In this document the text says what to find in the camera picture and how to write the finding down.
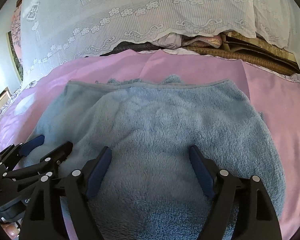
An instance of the blue fleece towel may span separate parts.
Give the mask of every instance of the blue fleece towel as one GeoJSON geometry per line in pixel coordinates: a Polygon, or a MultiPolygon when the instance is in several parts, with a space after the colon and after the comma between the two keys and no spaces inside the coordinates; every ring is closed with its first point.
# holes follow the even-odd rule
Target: blue fleece towel
{"type": "MultiPolygon", "coordinates": [[[[164,84],[69,82],[43,113],[29,139],[45,136],[24,160],[40,158],[66,141],[74,144],[60,176],[96,158],[113,158],[89,207],[105,239],[197,239],[211,208],[189,161],[196,144],[232,174],[263,180],[278,215],[285,178],[270,132],[231,81],[164,84]]],[[[234,216],[224,239],[230,239],[234,216]]]]}

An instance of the pink bedsheet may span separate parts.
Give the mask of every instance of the pink bedsheet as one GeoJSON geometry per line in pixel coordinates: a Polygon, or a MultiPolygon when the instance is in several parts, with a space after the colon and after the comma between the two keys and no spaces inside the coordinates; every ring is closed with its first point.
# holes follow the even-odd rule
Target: pink bedsheet
{"type": "Polygon", "coordinates": [[[280,219],[283,240],[300,226],[300,84],[282,79],[241,60],[228,61],[197,55],[171,55],[161,50],[139,54],[132,50],[108,57],[81,58],[55,68],[35,87],[24,90],[0,119],[0,151],[11,143],[24,142],[49,103],[69,80],[94,83],[142,78],[160,82],[170,74],[186,83],[204,84],[232,80],[251,100],[265,122],[278,149],[286,176],[286,198],[280,219]],[[29,95],[35,101],[21,115],[18,103],[29,95]]]}

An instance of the white lace curtain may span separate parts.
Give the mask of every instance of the white lace curtain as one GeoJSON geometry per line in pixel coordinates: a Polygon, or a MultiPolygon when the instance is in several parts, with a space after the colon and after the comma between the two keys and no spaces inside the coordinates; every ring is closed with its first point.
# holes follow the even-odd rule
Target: white lace curtain
{"type": "Polygon", "coordinates": [[[300,9],[293,0],[23,0],[24,83],[60,64],[175,32],[213,36],[235,30],[295,54],[300,67],[300,9]]]}

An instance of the robotic arm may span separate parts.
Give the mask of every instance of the robotic arm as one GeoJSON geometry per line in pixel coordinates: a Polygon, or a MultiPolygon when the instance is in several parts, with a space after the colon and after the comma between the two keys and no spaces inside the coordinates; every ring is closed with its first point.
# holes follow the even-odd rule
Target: robotic arm
{"type": "MultiPolygon", "coordinates": [[[[98,193],[111,162],[111,149],[104,147],[96,159],[65,178],[58,178],[57,171],[72,151],[71,142],[48,153],[38,164],[14,170],[22,157],[43,143],[41,135],[0,153],[0,223],[23,218],[20,240],[69,240],[60,204],[64,196],[78,239],[104,240],[87,201],[98,193]],[[44,234],[38,235],[42,228],[44,234]]],[[[189,158],[204,194],[213,201],[197,240],[222,240],[235,199],[240,206],[232,240],[282,240],[276,213],[258,176],[235,177],[204,158],[197,146],[190,147],[189,158]]],[[[0,226],[0,240],[8,239],[0,226]]]]}

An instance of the blue gripper pad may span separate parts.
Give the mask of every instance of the blue gripper pad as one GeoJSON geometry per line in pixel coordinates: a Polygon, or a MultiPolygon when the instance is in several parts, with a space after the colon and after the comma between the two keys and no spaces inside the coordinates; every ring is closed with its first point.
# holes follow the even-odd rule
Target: blue gripper pad
{"type": "Polygon", "coordinates": [[[32,150],[44,143],[44,135],[39,135],[38,137],[28,141],[27,143],[21,145],[19,154],[20,156],[28,156],[32,150]]]}
{"type": "Polygon", "coordinates": [[[102,154],[98,163],[92,170],[88,181],[87,181],[87,187],[86,187],[86,192],[85,196],[90,199],[97,195],[101,182],[103,180],[103,177],[105,176],[108,167],[111,163],[111,158],[112,158],[112,150],[110,148],[107,148],[104,153],[102,154]]]}
{"type": "Polygon", "coordinates": [[[197,146],[190,147],[189,158],[203,193],[209,198],[214,198],[216,195],[213,190],[215,178],[204,165],[204,157],[197,146]]]}

